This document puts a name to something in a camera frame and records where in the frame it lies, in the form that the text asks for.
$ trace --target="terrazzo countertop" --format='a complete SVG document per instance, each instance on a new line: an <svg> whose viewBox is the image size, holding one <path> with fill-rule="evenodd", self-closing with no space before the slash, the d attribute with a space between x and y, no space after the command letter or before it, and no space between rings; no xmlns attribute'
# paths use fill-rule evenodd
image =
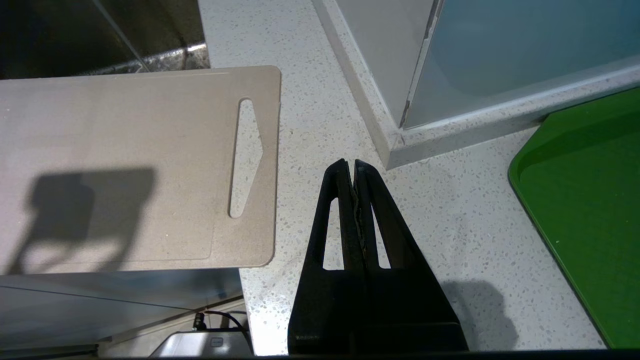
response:
<svg viewBox="0 0 640 360"><path fill-rule="evenodd" d="M310 1L200 0L200 14L213 67L282 71L275 257L240 274L256 354L286 354L325 168L383 167ZM604 348L507 180L533 131L381 174L472 350ZM339 266L339 247L326 258Z"/></svg>

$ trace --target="cable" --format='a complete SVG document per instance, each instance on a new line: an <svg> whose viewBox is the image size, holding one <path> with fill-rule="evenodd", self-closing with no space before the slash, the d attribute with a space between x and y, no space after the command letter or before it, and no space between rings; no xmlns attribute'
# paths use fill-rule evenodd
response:
<svg viewBox="0 0 640 360"><path fill-rule="evenodd" d="M249 337L249 333L246 331L244 326L242 326L242 324L236 318L234 318L231 314L223 313L222 311L206 310L206 311L203 311L203 313L224 316L225 318L228 318L229 320L233 321L235 325L238 326L238 328L242 332L242 335L246 340L246 344L249 346L249 350L253 354L253 345L251 344L251 338Z"/></svg>
<svg viewBox="0 0 640 360"><path fill-rule="evenodd" d="M140 65L142 65L142 67L147 71L147 72L151 72L151 70L149 69L149 67L147 66L147 64L145 63L144 60L142 60L142 57L140 56L140 54L138 54L138 52L136 51L136 48L133 47L133 45L131 44L131 42L129 41L129 39L127 38L127 35L124 34L124 32L122 32L122 30L120 29L120 26L118 26L118 23L115 22L115 20L113 20L113 18L111 17L111 15L109 14L109 12L104 8L104 6L102 5L102 3L100 2L100 0L93 0L93 4L95 5L96 8L98 8L98 11L100 11L100 13L102 14L102 16L104 17L105 20L107 20L107 22L109 23L109 25L111 26L111 29L113 29L113 31L115 31L115 33L118 35L118 37L122 40L122 42L129 48L129 50L133 53L133 56L136 57L136 59L138 59L138 61L140 62Z"/></svg>

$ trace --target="black cable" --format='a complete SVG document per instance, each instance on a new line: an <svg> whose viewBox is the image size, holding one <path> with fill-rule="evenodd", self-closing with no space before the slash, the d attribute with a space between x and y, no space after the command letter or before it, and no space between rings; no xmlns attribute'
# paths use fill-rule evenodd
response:
<svg viewBox="0 0 640 360"><path fill-rule="evenodd" d="M246 340L246 344L249 345L249 350L253 354L253 346L251 344L251 338L249 337L249 333L246 331L244 326L242 326L242 324L236 318L234 318L231 314L223 313L222 311L206 310L206 311L203 311L203 313L224 316L225 318L228 318L229 320L233 321L235 323L235 325L238 326L238 328L242 332L242 335L244 336L244 339Z"/></svg>

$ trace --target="cutting board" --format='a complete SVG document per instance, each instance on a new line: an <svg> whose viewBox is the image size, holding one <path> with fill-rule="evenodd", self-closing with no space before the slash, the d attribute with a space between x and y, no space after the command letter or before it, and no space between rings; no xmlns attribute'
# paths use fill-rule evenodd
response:
<svg viewBox="0 0 640 360"><path fill-rule="evenodd" d="M232 218L243 99L262 157ZM279 109L271 66L0 81L2 274L265 265Z"/></svg>

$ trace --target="plastic tray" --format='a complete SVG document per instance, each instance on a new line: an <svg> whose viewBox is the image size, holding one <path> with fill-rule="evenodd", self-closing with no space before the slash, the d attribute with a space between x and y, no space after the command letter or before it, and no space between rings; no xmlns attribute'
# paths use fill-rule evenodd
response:
<svg viewBox="0 0 640 360"><path fill-rule="evenodd" d="M551 114L509 180L608 345L640 347L640 89Z"/></svg>

